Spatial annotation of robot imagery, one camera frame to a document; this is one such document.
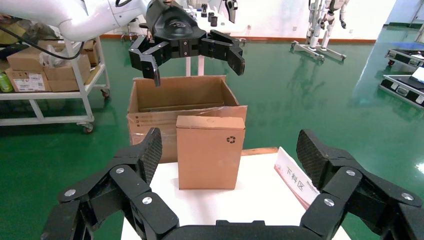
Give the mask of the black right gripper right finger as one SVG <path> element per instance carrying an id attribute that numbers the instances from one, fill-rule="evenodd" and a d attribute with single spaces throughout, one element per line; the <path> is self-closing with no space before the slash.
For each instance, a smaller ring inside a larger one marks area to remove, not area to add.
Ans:
<path id="1" fill-rule="evenodd" d="M 415 193 L 369 172 L 310 129 L 299 132 L 296 154 L 319 192 L 301 218 L 302 228 L 330 240 L 352 214 L 382 240 L 423 239 L 424 202 Z"/>

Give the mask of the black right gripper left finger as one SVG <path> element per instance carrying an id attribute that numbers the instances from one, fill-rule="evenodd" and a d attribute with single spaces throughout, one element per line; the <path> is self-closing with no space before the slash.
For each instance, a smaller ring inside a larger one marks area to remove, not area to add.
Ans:
<path id="1" fill-rule="evenodd" d="M 122 212 L 143 240 L 162 240 L 179 227 L 177 215 L 150 186 L 163 152 L 159 128 L 120 149 L 101 171 L 58 194 L 43 240 L 91 240 L 103 222 Z"/>

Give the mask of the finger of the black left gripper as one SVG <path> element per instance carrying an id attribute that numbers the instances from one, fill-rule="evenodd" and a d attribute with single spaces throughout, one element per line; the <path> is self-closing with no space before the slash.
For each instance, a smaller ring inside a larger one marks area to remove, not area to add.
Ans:
<path id="1" fill-rule="evenodd" d="M 144 78 L 153 80 L 156 87 L 160 87 L 159 66 L 171 59 L 171 44 L 167 41 L 155 43 L 146 35 L 139 35 L 128 52 L 131 66 L 141 71 Z"/>
<path id="2" fill-rule="evenodd" d="M 240 41 L 226 33 L 217 30 L 207 33 L 200 40 L 200 55 L 226 61 L 238 76 L 244 74 L 246 61 Z"/>

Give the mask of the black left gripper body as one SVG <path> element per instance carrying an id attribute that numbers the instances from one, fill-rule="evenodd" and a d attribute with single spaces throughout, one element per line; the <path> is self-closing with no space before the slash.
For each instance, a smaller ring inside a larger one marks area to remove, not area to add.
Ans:
<path id="1" fill-rule="evenodd" d="M 155 46 L 145 51 L 156 61 L 199 56 L 207 32 L 177 3 L 153 0 L 146 11 L 146 24 Z"/>

